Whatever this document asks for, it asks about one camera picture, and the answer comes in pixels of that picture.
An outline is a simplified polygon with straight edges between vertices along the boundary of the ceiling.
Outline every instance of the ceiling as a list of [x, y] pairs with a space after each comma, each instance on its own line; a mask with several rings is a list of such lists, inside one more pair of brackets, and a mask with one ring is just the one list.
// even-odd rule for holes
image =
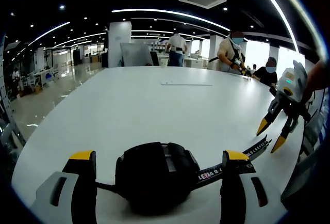
[[[293, 29], [296, 40], [314, 49], [315, 45], [311, 34], [295, 9], [285, 0], [278, 0], [278, 3]], [[122, 21], [123, 19], [131, 21], [133, 30], [174, 31], [176, 29], [180, 33], [194, 36], [215, 35], [218, 33], [227, 35], [228, 33], [224, 29], [188, 17], [145, 11], [111, 12], [116, 9], [149, 8], [171, 10], [194, 15], [244, 33], [262, 33], [290, 38], [282, 19], [269, 0], [227, 0], [225, 3], [211, 9], [182, 3], [178, 0], [7, 0], [6, 5], [7, 38], [5, 47], [10, 43], [19, 41], [17, 47], [9, 50], [9, 53], [8, 51], [4, 53], [5, 60], [10, 59], [10, 61], [37, 37], [66, 22], [70, 23], [43, 36], [17, 58], [23, 59], [24, 54], [32, 54], [40, 46], [52, 47], [79, 37], [104, 33], [105, 27], [108, 27], [110, 22]], [[60, 5], [64, 5], [65, 8], [63, 10], [59, 9]], [[133, 32], [132, 35], [145, 36], [146, 33], [152, 32]], [[170, 35], [165, 33], [159, 34], [160, 36]], [[99, 41], [103, 38], [106, 39], [106, 37], [107, 35], [104, 34], [88, 38], [88, 40]], [[266, 37], [249, 35], [245, 37], [249, 40], [266, 41]], [[274, 46], [282, 45], [294, 48], [292, 43], [277, 39], [270, 38], [269, 43]]]

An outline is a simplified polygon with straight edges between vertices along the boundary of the ceiling light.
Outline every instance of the ceiling light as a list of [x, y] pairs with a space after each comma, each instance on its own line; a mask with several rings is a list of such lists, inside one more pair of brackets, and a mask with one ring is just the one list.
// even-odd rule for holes
[[58, 28], [61, 28], [61, 27], [65, 26], [65, 25], [67, 25], [67, 24], [70, 24], [70, 22], [66, 22], [66, 23], [64, 23], [64, 24], [61, 24], [61, 25], [59, 25], [59, 26], [57, 26], [57, 27], [55, 27], [55, 28], [53, 28], [53, 29], [47, 31], [46, 33], [44, 33], [44, 34], [42, 34], [41, 36], [37, 37], [37, 38], [36, 38], [33, 42], [31, 42], [28, 46], [30, 46], [32, 43], [34, 43], [35, 41], [39, 40], [39, 39], [42, 38], [43, 36], [47, 35], [48, 33], [52, 32], [52, 31], [54, 31], [54, 30], [56, 30], [56, 29], [58, 29]]
[[153, 11], [153, 12], [163, 12], [163, 13], [175, 14], [175, 15], [180, 15], [180, 16], [185, 16], [185, 17], [188, 17], [188, 18], [200, 20], [200, 21], [203, 21], [205, 23], [209, 23], [209, 24], [212, 24], [212, 25], [217, 26], [219, 28], [222, 28], [226, 31], [230, 31], [230, 29], [228, 29], [227, 27], [224, 27], [224, 26], [222, 26], [220, 24], [217, 24], [217, 23], [214, 23], [212, 21], [202, 19], [202, 18], [193, 16], [193, 15], [185, 14], [185, 13], [182, 13], [182, 12], [176, 12], [176, 11], [167, 11], [167, 10], [159, 10], [159, 9], [121, 9], [121, 10], [113, 10], [111, 12], [127, 12], [127, 11]]
[[276, 2], [276, 0], [270, 0], [271, 3], [274, 5], [274, 7], [276, 8], [277, 12], [279, 13], [280, 17], [282, 18], [285, 26], [287, 27], [288, 31], [289, 31], [289, 34], [291, 36], [291, 39], [292, 39], [292, 42], [293, 42], [293, 45], [295, 47], [295, 50], [296, 52], [299, 52], [299, 49], [298, 49], [298, 45], [297, 45], [297, 41], [295, 40], [295, 37], [294, 37], [294, 34], [293, 34], [293, 31], [291, 29], [291, 26], [288, 22], [288, 20], [286, 19], [283, 11], [281, 10], [281, 8], [279, 7], [278, 3]]
[[78, 38], [72, 39], [72, 40], [70, 40], [70, 41], [66, 41], [66, 42], [60, 43], [59, 45], [56, 45], [55, 47], [57, 47], [57, 46], [61, 46], [61, 45], [63, 45], [63, 44], [66, 44], [66, 43], [69, 43], [69, 42], [73, 42], [73, 41], [76, 41], [76, 40], [80, 40], [80, 39], [83, 39], [83, 38], [86, 38], [86, 37], [93, 37], [93, 36], [99, 36], [99, 35], [104, 35], [104, 34], [106, 34], [106, 32], [103, 32], [103, 33], [97, 33], [97, 34], [92, 34], [92, 35], [83, 36], [83, 37], [78, 37]]

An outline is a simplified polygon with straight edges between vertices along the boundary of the led light strip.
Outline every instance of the led light strip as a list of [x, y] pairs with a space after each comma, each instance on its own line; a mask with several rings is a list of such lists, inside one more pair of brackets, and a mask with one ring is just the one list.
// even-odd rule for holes
[[52, 31], [54, 31], [54, 30], [56, 30], [56, 29], [58, 29], [58, 28], [61, 28], [61, 27], [65, 26], [65, 25], [67, 25], [67, 24], [70, 24], [70, 22], [66, 22], [66, 23], [64, 23], [64, 24], [61, 24], [61, 25], [59, 25], [59, 26], [57, 26], [57, 27], [55, 27], [55, 28], [53, 28], [53, 29], [47, 31], [46, 33], [44, 33], [44, 34], [42, 34], [41, 36], [37, 37], [37, 38], [36, 38], [33, 42], [31, 42], [28, 46], [30, 46], [32, 43], [34, 43], [35, 41], [39, 40], [39, 39], [42, 38], [43, 36], [46, 36], [46, 35], [49, 34], [50, 32], [52, 32]]
[[[131, 32], [158, 32], [158, 33], [171, 33], [174, 34], [174, 32], [171, 31], [161, 31], [161, 30], [132, 30]], [[204, 39], [207, 40], [206, 38], [203, 37], [197, 37], [197, 36], [193, 36], [193, 35], [188, 35], [188, 34], [183, 34], [183, 33], [179, 33], [180, 35], [183, 36], [188, 36], [188, 37], [196, 37], [196, 38], [200, 38], [200, 39]]]
[[[153, 20], [154, 18], [131, 18], [131, 19], [146, 19], [146, 20]], [[195, 25], [195, 24], [191, 24], [191, 23], [187, 23], [187, 22], [181, 22], [181, 21], [176, 21], [176, 20], [171, 20], [171, 19], [159, 19], [157, 18], [157, 20], [162, 20], [162, 21], [169, 21], [169, 22], [175, 22], [175, 23], [180, 23], [180, 24], [185, 24], [185, 25], [190, 25], [190, 26], [194, 26], [194, 27], [198, 27], [198, 28], [201, 28], [201, 29], [204, 29], [204, 30], [207, 30], [207, 31], [211, 31], [213, 33], [216, 33], [216, 34], [219, 34], [220, 36], [226, 38], [227, 35], [225, 34], [222, 34], [220, 32], [217, 32], [213, 29], [209, 29], [209, 28], [205, 28], [205, 27], [202, 27], [202, 26], [199, 26], [199, 25]]]
[[159, 32], [159, 33], [170, 33], [170, 34], [174, 34], [174, 32], [171, 32], [171, 31], [161, 31], [161, 30], [142, 30], [142, 29], [135, 29], [135, 30], [132, 30], [132, 32]]
[[88, 43], [88, 42], [91, 42], [92, 40], [89, 40], [89, 41], [85, 41], [85, 42], [80, 42], [80, 43], [76, 43], [76, 44], [74, 44], [74, 45], [71, 45], [71, 47], [73, 47], [73, 46], [77, 46], [77, 45], [80, 45], [80, 44], [83, 44], [83, 43]]
[[132, 38], [134, 38], [134, 37], [142, 37], [142, 38], [144, 38], [144, 37], [153, 37], [153, 38], [167, 38], [167, 39], [170, 39], [170, 37], [159, 37], [159, 36], [131, 36]]
[[76, 41], [76, 40], [79, 40], [79, 39], [83, 39], [83, 38], [86, 38], [86, 37], [93, 37], [93, 36], [99, 36], [99, 35], [104, 35], [104, 34], [107, 34], [106, 32], [102, 32], [102, 33], [97, 33], [97, 34], [93, 34], [93, 35], [88, 35], [88, 36], [84, 36], [84, 37], [78, 37], [76, 39], [72, 39], [70, 41], [66, 41], [66, 42], [63, 42], [63, 43], [60, 43], [54, 47], [58, 47], [58, 46], [61, 46], [63, 44], [66, 44], [66, 43], [69, 43], [69, 42], [73, 42], [73, 41]]
[[278, 14], [280, 15], [280, 17], [282, 18], [282, 20], [283, 20], [285, 26], [287, 27], [287, 29], [288, 29], [288, 31], [289, 31], [289, 34], [290, 34], [290, 36], [291, 36], [291, 39], [292, 39], [293, 45], [294, 45], [294, 47], [295, 47], [295, 50], [296, 50], [296, 52], [299, 53], [299, 49], [298, 49], [298, 45], [297, 45], [297, 41], [295, 40], [295, 37], [294, 37], [293, 31], [292, 31], [292, 29], [291, 29], [291, 26], [290, 26], [290, 24], [289, 24], [287, 18], [285, 17], [285, 15], [284, 15], [282, 9], [279, 7], [279, 5], [278, 5], [278, 3], [276, 2], [276, 0], [270, 0], [270, 1], [271, 1], [271, 3], [274, 5], [274, 7], [276, 8], [276, 10], [277, 10]]
[[212, 24], [212, 25], [217, 26], [219, 28], [222, 28], [226, 31], [230, 31], [230, 29], [228, 29], [227, 27], [224, 27], [224, 26], [222, 26], [220, 24], [217, 24], [217, 23], [214, 23], [212, 21], [202, 19], [202, 18], [193, 16], [193, 15], [189, 15], [189, 14], [186, 14], [186, 13], [176, 12], [176, 11], [167, 11], [167, 10], [158, 10], [158, 9], [121, 9], [121, 10], [113, 10], [111, 12], [126, 12], [126, 11], [153, 11], [153, 12], [163, 12], [163, 13], [169, 13], [169, 14], [174, 14], [174, 15], [180, 15], [180, 16], [185, 16], [185, 17], [188, 17], [188, 18], [200, 20], [200, 21], [203, 21], [205, 23], [209, 23], [209, 24]]

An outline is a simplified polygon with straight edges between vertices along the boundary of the white table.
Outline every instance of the white table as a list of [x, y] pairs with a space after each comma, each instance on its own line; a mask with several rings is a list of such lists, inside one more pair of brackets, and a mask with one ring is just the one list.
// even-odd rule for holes
[[[165, 82], [212, 86], [161, 85]], [[178, 143], [190, 150], [204, 169], [220, 163], [223, 150], [244, 151], [268, 134], [273, 141], [253, 164], [283, 192], [299, 155], [304, 122], [300, 118], [285, 144], [270, 154], [286, 116], [281, 112], [266, 132], [256, 137], [274, 98], [268, 89], [253, 79], [204, 69], [105, 69], [46, 116], [19, 157], [12, 185], [30, 206], [37, 188], [78, 151], [95, 150], [97, 181], [113, 184], [117, 158], [142, 143]], [[186, 202], [160, 217], [136, 216], [126, 200], [99, 189], [97, 222], [213, 223], [221, 215], [220, 185], [217, 181], [193, 191]]]

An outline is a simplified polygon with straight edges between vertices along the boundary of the yellow tip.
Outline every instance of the yellow tip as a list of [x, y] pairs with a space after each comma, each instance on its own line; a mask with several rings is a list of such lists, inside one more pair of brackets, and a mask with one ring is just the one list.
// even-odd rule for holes
[[260, 133], [260, 131], [263, 129], [263, 127], [265, 127], [267, 125], [267, 121], [265, 120], [265, 118], [262, 119], [261, 124], [259, 126], [257, 135]]
[[270, 153], [273, 153], [275, 152], [280, 146], [282, 146], [286, 141], [286, 138], [282, 137], [282, 136], [279, 136], [272, 151]]
[[83, 151], [83, 152], [78, 152], [70, 156], [69, 159], [85, 159], [89, 160], [89, 157], [93, 150], [88, 150], [88, 151]]

